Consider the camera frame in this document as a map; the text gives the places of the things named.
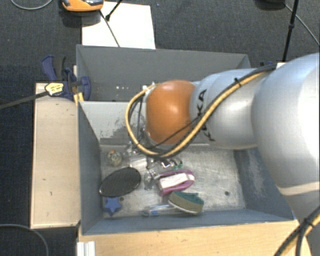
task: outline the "gray box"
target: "gray box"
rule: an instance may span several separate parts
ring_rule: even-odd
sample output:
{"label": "gray box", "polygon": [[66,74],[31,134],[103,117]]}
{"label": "gray box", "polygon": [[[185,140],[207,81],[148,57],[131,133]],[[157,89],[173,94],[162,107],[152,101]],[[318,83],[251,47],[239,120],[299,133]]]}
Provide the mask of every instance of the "gray box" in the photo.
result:
{"label": "gray box", "polygon": [[[133,57],[136,64],[128,61]],[[202,214],[140,216],[139,210],[162,200],[155,190],[144,190],[142,182],[135,191],[123,196],[122,209],[109,217],[103,211],[105,199],[99,195],[99,186],[116,169],[107,164],[106,152],[110,149],[124,150],[129,142],[124,122],[127,102],[118,101],[130,99],[141,85],[154,80],[161,82],[179,78],[197,81],[214,72],[249,68],[250,64],[248,57],[243,54],[145,51],[79,45],[77,58],[78,76],[89,75],[93,85],[91,101],[79,104],[77,117],[83,235],[278,222],[294,218],[256,148],[218,150],[199,139],[180,157],[185,167],[195,174],[196,180],[186,192],[198,192],[204,199]],[[188,58],[190,62],[194,60],[196,65],[182,61]],[[147,65],[147,60],[154,65]],[[120,72],[112,63],[126,72]],[[130,89],[117,94],[112,87],[115,83],[124,87],[129,85]],[[145,170],[139,171],[143,177]]]}
{"label": "gray box", "polygon": [[152,82],[199,81],[250,62],[246,54],[77,45],[76,67],[79,78],[89,76],[90,101],[129,101]]}

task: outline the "small round object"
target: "small round object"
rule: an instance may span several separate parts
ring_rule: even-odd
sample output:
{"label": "small round object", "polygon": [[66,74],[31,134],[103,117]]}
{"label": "small round object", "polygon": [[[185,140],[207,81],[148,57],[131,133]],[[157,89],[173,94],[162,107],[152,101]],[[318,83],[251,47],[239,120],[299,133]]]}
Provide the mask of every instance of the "small round object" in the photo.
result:
{"label": "small round object", "polygon": [[108,158],[110,165],[114,167],[119,166],[123,160],[122,154],[118,151],[114,151],[113,149],[109,151],[106,157]]}
{"label": "small round object", "polygon": [[120,197],[135,190],[141,182],[137,169],[126,167],[108,175],[100,185],[99,193],[104,197]]}

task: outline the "pink object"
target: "pink object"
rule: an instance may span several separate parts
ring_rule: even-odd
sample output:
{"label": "pink object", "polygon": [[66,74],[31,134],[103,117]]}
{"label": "pink object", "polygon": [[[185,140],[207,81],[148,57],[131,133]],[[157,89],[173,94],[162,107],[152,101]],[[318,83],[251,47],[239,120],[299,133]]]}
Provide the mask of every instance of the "pink object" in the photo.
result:
{"label": "pink object", "polygon": [[179,169],[159,174],[160,196],[165,196],[173,191],[183,191],[195,181],[195,176],[190,170]]}

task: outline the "blue clamp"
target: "blue clamp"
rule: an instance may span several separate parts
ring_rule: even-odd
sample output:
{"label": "blue clamp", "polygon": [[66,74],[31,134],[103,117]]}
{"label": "blue clamp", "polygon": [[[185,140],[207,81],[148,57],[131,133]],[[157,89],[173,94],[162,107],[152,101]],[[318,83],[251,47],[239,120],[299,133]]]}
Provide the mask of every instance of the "blue clamp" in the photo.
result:
{"label": "blue clamp", "polygon": [[63,93],[59,97],[73,101],[75,92],[72,87],[77,87],[77,92],[83,93],[83,99],[88,101],[91,95],[91,83],[88,76],[82,76],[77,82],[77,77],[72,70],[64,69],[65,58],[54,58],[53,55],[44,57],[41,61],[42,72],[48,77],[49,82],[59,81],[63,84]]}

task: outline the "yellow cable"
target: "yellow cable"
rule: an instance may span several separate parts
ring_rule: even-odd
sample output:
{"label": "yellow cable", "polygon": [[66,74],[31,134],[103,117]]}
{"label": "yellow cable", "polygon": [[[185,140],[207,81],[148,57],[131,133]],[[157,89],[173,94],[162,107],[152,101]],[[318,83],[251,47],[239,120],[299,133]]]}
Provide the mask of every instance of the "yellow cable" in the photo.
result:
{"label": "yellow cable", "polygon": [[[222,95],[220,95],[220,97],[218,97],[213,104],[209,107],[209,109],[204,113],[203,117],[200,119],[200,121],[198,122],[198,124],[191,130],[191,132],[175,147],[173,148],[171,151],[169,151],[168,153],[161,155],[162,157],[168,157],[172,154],[175,154],[176,152],[178,152],[179,150],[181,150],[183,147],[185,147],[190,140],[197,134],[197,132],[203,127],[203,125],[205,124],[205,122],[208,120],[208,118],[210,117],[210,115],[213,113],[213,111],[219,106],[219,104],[226,99],[229,95],[231,95],[234,91],[236,91],[237,89],[239,89],[241,86],[249,83],[250,81],[252,81],[253,79],[255,79],[256,77],[260,76],[261,74],[265,73],[265,71],[262,71],[260,73],[254,74],[244,80],[241,81],[241,84],[237,83],[234,86],[232,86],[231,88],[229,88],[227,91],[225,91]],[[133,105],[133,103],[142,95],[144,95],[148,90],[156,87],[157,84],[153,84],[150,85],[148,88],[144,89],[143,91],[139,92],[137,95],[135,95],[129,102],[126,111],[125,111],[125,125],[127,128],[127,131],[129,133],[129,136],[131,137],[132,141],[136,144],[136,146],[143,151],[144,153],[148,154],[148,155],[154,155],[154,156],[158,156],[160,155],[160,153],[158,152],[154,152],[151,151],[147,148],[145,148],[144,146],[142,146],[139,141],[137,140],[137,138],[135,137],[134,133],[132,132],[132,129],[130,127],[129,124],[129,111],[131,106]]]}
{"label": "yellow cable", "polygon": [[148,90],[151,90],[152,88],[156,87],[158,84],[152,84],[150,86],[148,86],[146,89],[142,90],[141,92],[139,92],[138,94],[136,94],[128,103],[128,106],[126,107],[125,110],[125,114],[124,114],[124,121],[125,121],[125,126],[126,129],[129,133],[130,138],[132,139],[133,143],[143,152],[149,154],[149,155],[157,155],[157,152],[153,152],[148,150],[147,148],[145,148],[144,146],[142,146],[139,141],[137,140],[137,138],[135,137],[131,127],[130,127],[130,122],[129,122],[129,111],[130,108],[132,107],[132,105],[134,104],[134,102],[142,95],[144,95]]}

